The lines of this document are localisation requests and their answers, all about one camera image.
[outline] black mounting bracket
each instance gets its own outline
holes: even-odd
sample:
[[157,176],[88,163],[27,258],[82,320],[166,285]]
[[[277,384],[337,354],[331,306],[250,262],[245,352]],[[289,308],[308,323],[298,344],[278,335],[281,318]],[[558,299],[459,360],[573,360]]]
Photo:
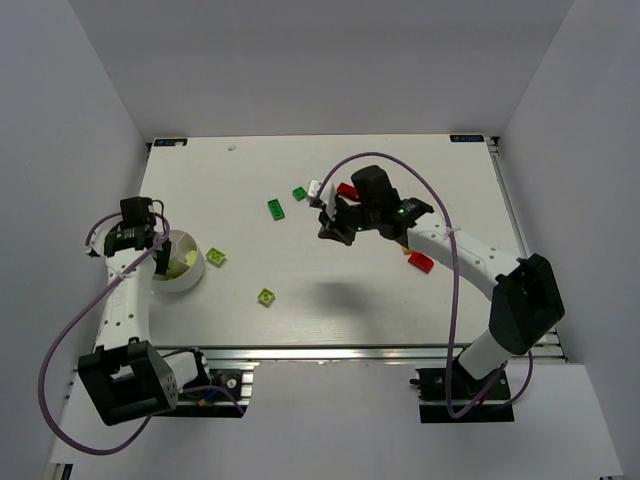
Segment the black mounting bracket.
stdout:
[[148,341],[83,355],[78,375],[105,425],[167,412],[178,403],[173,371]]
[[[242,399],[242,370],[234,368],[212,368],[209,370],[211,385],[224,388],[236,400]],[[228,402],[222,394],[210,400],[204,400],[210,392],[203,390],[194,393],[180,394],[180,402],[175,410],[160,414],[161,417],[190,418],[242,418],[234,405],[220,405],[220,401]]]
[[[509,382],[504,372],[498,381],[481,400],[481,405],[476,405],[469,413],[459,419],[451,418],[447,412],[445,403],[445,370],[444,368],[420,368],[417,370],[418,378],[411,379],[410,383],[418,387],[420,391],[420,423],[492,423],[513,422],[513,409],[508,407],[496,407],[491,403],[499,401],[503,403],[511,398]],[[482,389],[484,383],[470,383],[464,376],[459,376],[454,369],[451,385],[451,397],[454,400],[454,410],[466,405]]]

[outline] lego brick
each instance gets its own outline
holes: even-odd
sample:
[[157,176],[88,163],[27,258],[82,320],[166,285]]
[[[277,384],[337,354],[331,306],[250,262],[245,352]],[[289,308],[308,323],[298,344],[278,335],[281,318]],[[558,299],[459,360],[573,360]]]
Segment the lego brick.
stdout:
[[189,253],[187,253],[187,256],[185,257],[185,263],[190,267],[193,267],[193,264],[196,263],[197,258],[198,258],[198,251],[191,250]]
[[213,263],[216,267],[222,265],[227,256],[222,253],[220,250],[216,250],[215,248],[209,249],[207,252],[207,260]]
[[293,198],[295,198],[298,201],[304,200],[305,198],[307,198],[307,191],[302,187],[296,188],[291,193],[293,193]]
[[431,260],[426,255],[422,255],[421,253],[414,252],[409,257],[409,263],[416,268],[419,268],[424,273],[429,273],[433,268],[433,260]]
[[271,305],[275,299],[276,295],[271,290],[267,290],[266,288],[263,288],[260,292],[260,295],[258,295],[258,301],[265,307]]
[[282,220],[284,218],[284,210],[280,206],[280,202],[277,198],[273,200],[269,200],[267,202],[267,206],[269,207],[269,211],[271,212],[271,216],[275,221]]
[[164,276],[167,280],[173,280],[174,278],[178,278],[188,269],[189,265],[186,263],[181,262],[178,259],[169,259],[169,265],[167,266],[167,271]]
[[347,183],[341,183],[340,185],[338,185],[338,188],[336,188],[336,193],[344,195],[350,200],[358,200],[358,191],[355,187],[352,187]]

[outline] gray wall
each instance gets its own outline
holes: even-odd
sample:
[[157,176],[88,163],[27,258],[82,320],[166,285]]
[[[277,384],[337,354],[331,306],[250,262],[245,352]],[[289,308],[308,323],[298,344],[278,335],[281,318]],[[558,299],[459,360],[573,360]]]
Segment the gray wall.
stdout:
[[[0,65],[0,476],[30,480],[53,438],[36,402],[40,361],[104,283],[83,237],[139,188],[145,149],[66,0],[0,2]],[[54,358],[56,416],[90,330]]]
[[502,140],[525,234],[552,260],[564,295],[563,346],[586,365],[632,479],[640,478],[639,87],[640,3],[577,0]]
[[146,139],[501,133],[572,0],[71,0]]

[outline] red lego brick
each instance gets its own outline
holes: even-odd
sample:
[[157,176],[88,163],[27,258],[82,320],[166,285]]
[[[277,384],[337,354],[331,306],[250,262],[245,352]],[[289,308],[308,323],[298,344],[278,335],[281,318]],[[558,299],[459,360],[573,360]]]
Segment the red lego brick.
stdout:
[[340,185],[338,185],[338,188],[336,188],[336,193],[344,195],[349,200],[358,200],[358,191],[356,190],[356,188],[346,183],[341,183]]
[[431,260],[426,255],[422,255],[421,253],[414,252],[409,257],[409,263],[416,268],[419,268],[424,273],[429,273],[433,268],[433,260]]

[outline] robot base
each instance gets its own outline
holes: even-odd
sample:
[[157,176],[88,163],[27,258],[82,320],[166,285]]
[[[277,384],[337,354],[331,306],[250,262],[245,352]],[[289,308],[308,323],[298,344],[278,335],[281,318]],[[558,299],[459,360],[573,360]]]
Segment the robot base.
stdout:
[[[445,403],[444,368],[421,368],[417,370],[419,379],[412,379],[411,384],[420,390],[420,423],[492,423],[513,422],[511,406],[497,408],[497,404],[511,398],[509,383],[504,372],[487,393],[482,405],[476,405],[464,417],[455,419],[449,416]],[[451,388],[454,409],[459,410],[466,405],[482,388],[481,382],[470,382],[467,378],[454,373]]]
[[[242,400],[242,370],[210,369],[211,384],[224,388],[236,401]],[[222,395],[216,395],[200,406],[198,401],[207,397],[208,391],[181,393],[175,410],[159,414],[159,417],[242,418],[235,406]]]

